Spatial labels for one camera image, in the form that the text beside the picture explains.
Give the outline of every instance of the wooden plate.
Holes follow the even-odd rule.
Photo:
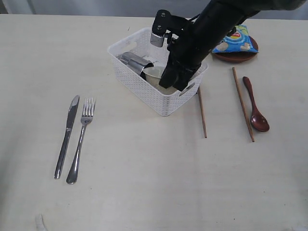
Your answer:
[[[259,46],[257,42],[250,37],[250,41],[253,45],[253,47],[258,51]],[[231,52],[231,53],[212,53],[213,56],[217,57],[218,59],[231,62],[231,63],[241,63],[247,60],[252,59],[257,55],[257,53],[254,52]]]

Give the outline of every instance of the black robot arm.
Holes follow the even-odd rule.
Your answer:
[[[167,37],[170,51],[159,85],[182,91],[202,60],[236,25],[266,10],[294,10],[306,0],[211,0],[195,22],[159,10],[153,26],[151,43],[162,47]]]

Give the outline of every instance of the wooden chopstick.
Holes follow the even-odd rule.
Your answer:
[[[203,126],[204,138],[207,138],[206,126],[205,126],[205,114],[204,114],[204,111],[203,111],[203,104],[202,104],[202,96],[201,96],[200,87],[198,88],[198,97],[199,97],[199,103],[200,103],[200,109],[201,109],[201,117],[202,117],[202,126]]]
[[[244,113],[244,117],[245,117],[245,120],[246,120],[248,131],[249,131],[249,135],[251,137],[251,141],[255,142],[255,138],[254,138],[254,135],[252,133],[252,129],[251,129],[251,126],[250,126],[250,123],[249,123],[249,117],[247,115],[245,104],[244,104],[243,99],[242,99],[242,93],[241,93],[241,89],[240,89],[240,86],[239,86],[239,83],[238,83],[235,67],[232,68],[232,71],[233,71],[233,76],[234,76],[234,80],[235,80],[237,93],[239,94],[242,110],[243,110],[243,113]]]

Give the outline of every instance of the white table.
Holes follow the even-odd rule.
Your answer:
[[[260,53],[236,65],[237,73],[250,77],[270,124],[268,133],[255,132],[255,143],[231,64],[206,58],[207,139],[197,96],[160,117],[115,79],[107,47],[152,22],[0,15],[1,231],[35,230],[39,213],[49,231],[286,231],[308,225],[308,22],[245,23]],[[62,177],[53,174],[76,94],[96,97],[97,106],[78,181],[68,185],[82,103]]]

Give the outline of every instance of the brown spoon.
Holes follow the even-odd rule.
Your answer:
[[[270,126],[266,120],[266,118],[259,112],[256,102],[254,99],[254,94],[252,92],[252,85],[248,77],[243,77],[243,82],[245,87],[248,90],[248,94],[251,100],[252,113],[250,118],[251,125],[258,131],[268,131]]]

